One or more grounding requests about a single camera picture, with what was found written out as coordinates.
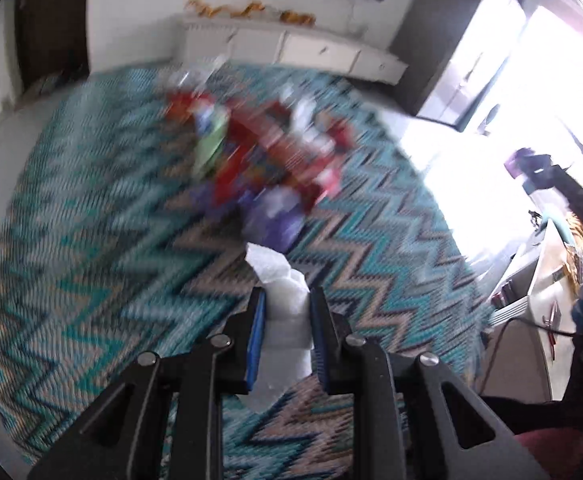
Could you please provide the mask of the white tissue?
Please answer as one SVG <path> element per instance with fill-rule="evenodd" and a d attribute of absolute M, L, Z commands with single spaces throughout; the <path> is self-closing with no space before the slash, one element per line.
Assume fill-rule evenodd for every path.
<path fill-rule="evenodd" d="M 271 248 L 249 243 L 245 261 L 264 288 L 266 312 L 258 375 L 242 402 L 261 414 L 312 373 L 310 288 L 305 275 Z"/>

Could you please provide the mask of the purple wrapper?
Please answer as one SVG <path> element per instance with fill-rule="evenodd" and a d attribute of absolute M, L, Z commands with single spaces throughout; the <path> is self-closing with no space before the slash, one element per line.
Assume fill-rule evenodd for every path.
<path fill-rule="evenodd" d="M 238 202 L 248 243 L 288 252 L 305 224 L 300 195 L 288 186 L 246 192 Z"/>

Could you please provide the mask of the pink snack box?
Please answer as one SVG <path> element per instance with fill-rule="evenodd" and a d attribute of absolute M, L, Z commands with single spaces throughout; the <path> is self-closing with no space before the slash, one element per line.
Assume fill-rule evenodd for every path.
<path fill-rule="evenodd" d="M 293 112 L 278 101 L 231 108 L 228 158 L 232 181 L 261 191 L 285 185 L 297 191 L 305 211 L 341 189 L 343 156 L 328 134 L 292 130 Z"/>

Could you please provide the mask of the red snack wrapper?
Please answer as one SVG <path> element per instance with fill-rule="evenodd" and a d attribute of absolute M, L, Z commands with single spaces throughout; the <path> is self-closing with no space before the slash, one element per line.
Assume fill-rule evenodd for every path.
<path fill-rule="evenodd" d="M 207 91 L 169 90 L 165 118 L 175 124 L 186 124 L 193 119 L 196 110 L 207 105 L 214 105 L 214 97 Z"/>

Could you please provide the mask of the green paper wrapper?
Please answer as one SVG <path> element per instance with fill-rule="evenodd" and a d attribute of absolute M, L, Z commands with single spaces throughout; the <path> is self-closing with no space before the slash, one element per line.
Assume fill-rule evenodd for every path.
<path fill-rule="evenodd" d="M 196 145 L 192 177 L 203 179 L 218 157 L 228 131 L 230 111 L 224 106 L 199 110 L 194 115 Z"/>

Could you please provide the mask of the red white wrapper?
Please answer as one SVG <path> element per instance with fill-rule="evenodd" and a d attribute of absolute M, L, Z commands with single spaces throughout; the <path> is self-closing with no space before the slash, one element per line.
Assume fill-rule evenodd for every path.
<path fill-rule="evenodd" d="M 357 147 L 357 131 L 345 118 L 332 115 L 326 110 L 320 110 L 314 115 L 313 126 L 322 136 L 331 139 L 335 154 L 343 155 Z"/>

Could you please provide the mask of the clear silver wrapper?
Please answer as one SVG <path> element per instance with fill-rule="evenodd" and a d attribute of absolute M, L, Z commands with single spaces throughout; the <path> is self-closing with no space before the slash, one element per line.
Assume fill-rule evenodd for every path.
<path fill-rule="evenodd" d="M 157 81 L 166 91 L 202 91 L 209 78 L 226 64 L 223 55 L 162 67 Z"/>

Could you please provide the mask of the silver double-door refrigerator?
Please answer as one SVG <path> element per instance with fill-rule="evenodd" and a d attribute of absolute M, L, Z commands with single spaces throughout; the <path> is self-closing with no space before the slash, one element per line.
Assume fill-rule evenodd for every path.
<path fill-rule="evenodd" d="M 391 95 L 406 113 L 464 129 L 526 21 L 521 0 L 412 0 L 389 48 L 406 64 Z"/>

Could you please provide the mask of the teal zigzag knitted blanket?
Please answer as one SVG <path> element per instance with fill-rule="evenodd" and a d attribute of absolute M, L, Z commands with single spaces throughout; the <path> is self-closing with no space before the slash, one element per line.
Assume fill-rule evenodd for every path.
<path fill-rule="evenodd" d="M 135 356 L 188 351 L 242 310 L 256 278 L 233 220 L 188 203 L 184 136 L 154 66 L 95 75 L 32 150 L 0 233 L 0 416 L 36 462 Z M 215 96 L 262 104 L 294 82 L 346 118 L 342 188 L 311 212 L 290 264 L 390 351 L 476 374 L 489 307 L 433 195 L 345 79 L 228 65 Z"/>

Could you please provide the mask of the white low TV cabinet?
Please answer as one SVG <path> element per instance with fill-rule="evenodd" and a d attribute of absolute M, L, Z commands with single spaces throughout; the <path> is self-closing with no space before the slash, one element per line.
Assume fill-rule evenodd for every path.
<path fill-rule="evenodd" d="M 325 29 L 234 18 L 180 18 L 174 58 L 183 63 L 215 58 L 284 65 L 398 84 L 406 64 L 395 55 Z"/>

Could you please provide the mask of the golden tiger figurine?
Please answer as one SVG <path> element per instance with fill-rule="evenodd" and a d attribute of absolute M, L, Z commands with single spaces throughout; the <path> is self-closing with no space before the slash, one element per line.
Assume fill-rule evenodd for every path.
<path fill-rule="evenodd" d="M 313 27 L 315 25 L 315 15 L 294 10 L 284 10 L 280 13 L 278 21 L 286 25 Z"/>

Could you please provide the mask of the golden dragon figurine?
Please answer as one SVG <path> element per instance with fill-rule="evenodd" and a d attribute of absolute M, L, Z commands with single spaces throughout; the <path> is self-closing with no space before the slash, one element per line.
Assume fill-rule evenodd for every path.
<path fill-rule="evenodd" d="M 220 4 L 213 6 L 205 0 L 188 0 L 184 10 L 197 18 L 256 18 L 266 12 L 266 6 L 259 0 L 252 0 L 244 8 Z"/>

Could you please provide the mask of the dark brown entrance door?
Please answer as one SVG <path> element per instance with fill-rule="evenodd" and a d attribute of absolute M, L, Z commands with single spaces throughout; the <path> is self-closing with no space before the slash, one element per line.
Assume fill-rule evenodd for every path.
<path fill-rule="evenodd" d="M 15 32 L 26 90 L 48 79 L 64 86 L 89 75 L 86 0 L 16 0 Z"/>

